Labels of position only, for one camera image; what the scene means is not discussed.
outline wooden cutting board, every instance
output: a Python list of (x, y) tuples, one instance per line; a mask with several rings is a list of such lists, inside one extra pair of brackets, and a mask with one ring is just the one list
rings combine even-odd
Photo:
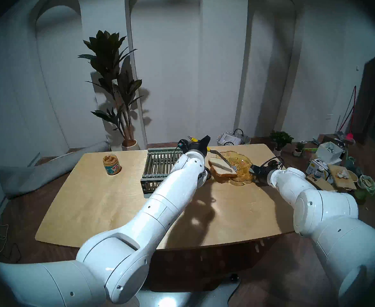
[(343, 166), (336, 166), (336, 165), (328, 165), (329, 171), (331, 172), (332, 177), (334, 178), (335, 185), (340, 188), (345, 189), (356, 189), (355, 183), (352, 181), (351, 177), (348, 179), (346, 178), (339, 178), (337, 174), (342, 170), (347, 171), (347, 169)]

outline plant pot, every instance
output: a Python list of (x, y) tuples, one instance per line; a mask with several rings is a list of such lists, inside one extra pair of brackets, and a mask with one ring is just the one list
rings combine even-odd
[(301, 152), (302, 152), (301, 149), (294, 149), (293, 156), (300, 157), (301, 156)]
[(275, 148), (273, 151), (274, 155), (280, 156), (281, 155), (281, 149)]
[(122, 151), (137, 151), (140, 149), (137, 140), (134, 140), (134, 143), (130, 142), (130, 146), (125, 146), (125, 144), (125, 141), (121, 144)]

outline green bag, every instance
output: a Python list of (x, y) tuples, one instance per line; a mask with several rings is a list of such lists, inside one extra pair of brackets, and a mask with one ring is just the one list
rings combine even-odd
[(375, 195), (375, 182), (367, 175), (361, 175), (358, 179), (358, 186), (365, 189), (371, 196)]

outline gray cushion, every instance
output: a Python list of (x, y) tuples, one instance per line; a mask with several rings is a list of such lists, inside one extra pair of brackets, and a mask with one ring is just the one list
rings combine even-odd
[(36, 190), (55, 178), (70, 172), (83, 154), (108, 150), (109, 144), (100, 142), (79, 151), (62, 155), (38, 166), (0, 166), (0, 184), (6, 197), (11, 199)]

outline bread slice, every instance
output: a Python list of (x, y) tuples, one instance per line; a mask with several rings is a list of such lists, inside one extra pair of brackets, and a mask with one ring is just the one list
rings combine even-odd
[(237, 173), (223, 159), (210, 157), (209, 165), (212, 171), (220, 177), (237, 177)]

